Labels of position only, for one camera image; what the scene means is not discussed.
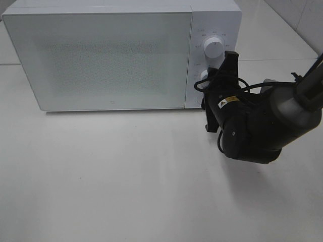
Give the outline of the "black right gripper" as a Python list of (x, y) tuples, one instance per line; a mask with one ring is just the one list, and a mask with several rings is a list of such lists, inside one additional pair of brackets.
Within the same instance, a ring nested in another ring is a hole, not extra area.
[(230, 111), (225, 111), (229, 101), (239, 102), (237, 96), (241, 89), (238, 76), (239, 54), (235, 51), (225, 51), (223, 66), (207, 69), (209, 85), (202, 88), (203, 101), (201, 108), (206, 114), (206, 131), (216, 133), (222, 129), (225, 120), (231, 116)]

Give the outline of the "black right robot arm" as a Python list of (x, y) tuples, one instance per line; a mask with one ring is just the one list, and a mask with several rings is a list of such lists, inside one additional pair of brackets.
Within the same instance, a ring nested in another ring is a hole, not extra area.
[(249, 85), (238, 76), (238, 53), (226, 51), (194, 87), (203, 94), (206, 130), (218, 133), (225, 156), (268, 164), (283, 147), (316, 128), (322, 119), (322, 58), (294, 82), (270, 79)]

